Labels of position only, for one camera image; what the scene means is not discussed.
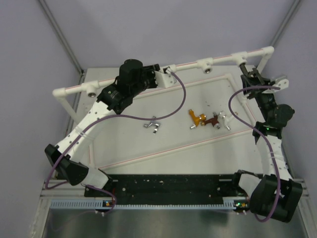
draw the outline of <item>white pipe frame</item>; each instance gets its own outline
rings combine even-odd
[[[235,62],[239,66],[242,63],[246,63],[248,58],[262,57],[259,65],[257,67],[259,73],[261,73],[263,68],[265,67],[268,59],[271,58],[273,52],[274,52],[274,48],[272,46],[269,46],[269,47],[264,47],[264,48],[261,48],[258,50],[249,51],[249,52],[238,52],[238,53],[234,53],[234,54],[231,54],[228,56],[200,59],[196,62],[191,62],[191,63],[184,63],[184,64],[178,64],[178,65],[175,65],[175,64],[167,65],[167,66],[162,67],[161,72],[163,72],[164,68],[169,67],[170,70],[173,72],[178,72],[178,71],[192,69],[192,68],[200,68],[203,71],[203,73],[210,73],[212,71],[212,65],[214,65],[214,64],[221,64],[221,63],[225,63],[225,62]],[[217,77],[215,77],[212,81],[219,80],[221,77],[218,77],[217,79],[216,78]],[[232,75],[226,74],[225,78],[229,80],[234,91],[237,91],[238,88],[232,79]],[[66,97],[68,95],[71,95],[74,93],[80,93],[80,92],[86,92],[87,95],[92,94],[93,96],[95,96],[97,93],[97,89],[107,87],[107,86],[111,85],[114,81],[115,81],[115,78],[110,78],[110,79],[105,79],[105,80],[100,80],[100,81],[95,80],[95,81],[91,81],[91,82],[86,82],[86,83],[82,83],[80,85],[76,85],[76,86],[72,86],[72,87],[68,87],[68,88],[58,88],[58,89],[53,90],[53,95],[56,98],[56,100],[61,103],[61,105],[68,112],[68,114],[71,116],[71,118],[74,120],[74,122],[76,124],[79,124],[79,122],[81,121],[82,118],[74,111],[72,106],[67,101]],[[193,83],[187,84],[187,86],[193,86],[196,84],[197,84],[197,82],[193,82]],[[181,86],[174,86],[171,88],[167,88],[167,89],[164,89],[163,92],[177,90],[180,87]],[[142,98],[142,97],[146,97],[146,96],[150,96],[150,95],[155,95],[155,94],[161,93],[161,92],[162,92],[162,90],[156,90],[156,91],[153,91],[151,93],[140,94],[136,98]],[[247,103],[246,99],[243,96],[238,95],[238,100],[240,101],[241,105],[245,109],[252,124],[254,124],[255,121],[251,115],[251,112],[248,109],[246,109],[246,107],[245,107],[246,103]],[[89,149],[90,149],[90,165],[92,167],[95,167],[95,161],[93,158],[94,157],[93,156],[93,145],[92,144],[90,144]]]

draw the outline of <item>metal bracket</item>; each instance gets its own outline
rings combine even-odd
[[[159,130],[159,127],[160,127],[160,123],[159,123],[159,122],[156,122],[156,121],[152,120],[152,121],[150,121],[149,124],[144,124],[143,126],[144,126],[145,128],[149,128],[149,127],[152,126],[152,125],[155,126],[154,131],[153,131],[153,134],[156,134],[157,131]]]

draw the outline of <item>white tabletop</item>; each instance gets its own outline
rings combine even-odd
[[[227,73],[232,74],[241,88],[241,72],[237,66],[214,66],[210,74],[203,74],[199,69],[178,72],[177,75],[187,84],[186,102],[177,114],[160,121],[161,127],[155,135],[152,133],[153,128],[143,127],[146,122],[110,119],[94,141],[96,167],[109,174],[232,174],[238,169],[262,173],[261,159],[252,130],[236,119],[230,123],[230,131],[223,124],[219,130],[210,124],[189,129],[193,124],[188,114],[189,109],[196,115],[204,113],[207,119],[212,117],[213,111],[229,113],[228,100],[234,92],[230,82],[226,79],[204,81],[209,78],[217,79],[217,76]],[[90,68],[85,82],[117,75],[118,68]],[[190,86],[191,82],[197,81],[198,85]],[[134,99],[123,114],[160,117],[179,106],[182,89],[160,92]],[[77,113],[83,117],[94,100],[82,93]],[[250,122],[238,100],[233,101],[232,107],[240,117]],[[248,101],[248,107],[255,120],[263,121],[255,100]],[[89,161],[88,150],[82,161]]]

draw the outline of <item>metal frame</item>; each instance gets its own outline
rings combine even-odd
[[[294,0],[291,7],[289,8],[288,12],[286,13],[281,25],[279,26],[277,32],[275,33],[270,46],[276,47],[278,41],[282,37],[283,33],[285,32],[288,24],[293,19],[295,14],[297,13],[298,9],[300,8],[302,0]]]
[[[52,30],[54,31],[54,33],[56,34],[56,37],[58,38],[60,44],[62,45],[65,53],[67,54],[67,56],[69,57],[70,61],[72,62],[72,64],[74,65],[75,69],[77,70],[77,72],[81,75],[83,73],[83,68],[80,66],[80,63],[78,62],[73,50],[71,49],[69,43],[67,42],[63,32],[61,31],[58,23],[56,22],[48,4],[46,3],[45,0],[37,0],[37,2],[39,3],[40,8],[42,9],[45,17],[48,19]]]

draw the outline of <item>pipe fitting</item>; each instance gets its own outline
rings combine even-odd
[[[208,73],[211,73],[212,71],[212,67],[211,67],[212,63],[213,63],[212,58],[200,59],[197,61],[197,67],[201,68],[203,73],[208,74]]]

